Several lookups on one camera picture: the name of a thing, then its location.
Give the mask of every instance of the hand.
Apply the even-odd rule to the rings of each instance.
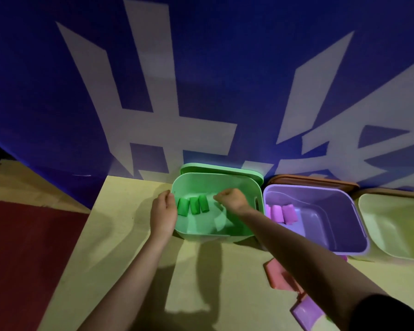
[[[175,229],[178,213],[175,196],[163,191],[153,200],[150,210],[150,238],[167,242]]]
[[[237,188],[229,188],[221,191],[217,195],[213,196],[215,201],[218,201],[227,210],[236,215],[242,215],[245,212],[252,210],[253,208],[248,204],[245,195]]]

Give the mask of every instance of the black sleeve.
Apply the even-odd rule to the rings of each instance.
[[[414,310],[390,296],[371,295],[354,309],[349,330],[414,330]]]

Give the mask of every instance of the green lid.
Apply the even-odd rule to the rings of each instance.
[[[181,166],[181,174],[184,173],[216,173],[216,174],[230,174],[230,175],[244,175],[246,177],[252,178],[256,181],[257,184],[262,186],[264,183],[264,177],[262,174],[251,171],[249,169],[242,168],[232,168],[224,166],[216,166],[209,164],[198,164],[195,162],[190,162]]]

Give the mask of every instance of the brown lid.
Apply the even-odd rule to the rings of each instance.
[[[267,182],[267,186],[270,184],[295,184],[300,186],[333,188],[340,189],[346,192],[347,194],[359,190],[359,185],[353,182],[315,177],[303,177],[301,175],[290,174],[276,175]]]
[[[367,188],[357,191],[351,195],[352,199],[358,199],[363,194],[381,194],[381,195],[390,195],[390,196],[401,196],[401,197],[410,197],[414,199],[414,191],[399,191],[397,189],[388,189],[388,188]]]

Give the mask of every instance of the purple object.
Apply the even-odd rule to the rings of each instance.
[[[298,216],[292,204],[283,205],[282,212],[284,213],[285,224],[292,225],[298,221]]]
[[[284,223],[284,216],[280,205],[274,204],[271,206],[271,217],[271,219],[276,223]]]
[[[265,207],[265,216],[271,219],[271,207],[268,204],[265,204],[264,207]]]
[[[291,313],[305,331],[311,331],[316,321],[324,314],[308,295],[292,308]]]
[[[362,255],[370,247],[353,200],[339,189],[272,184],[264,190],[264,204],[292,204],[298,221],[280,225],[335,254]]]

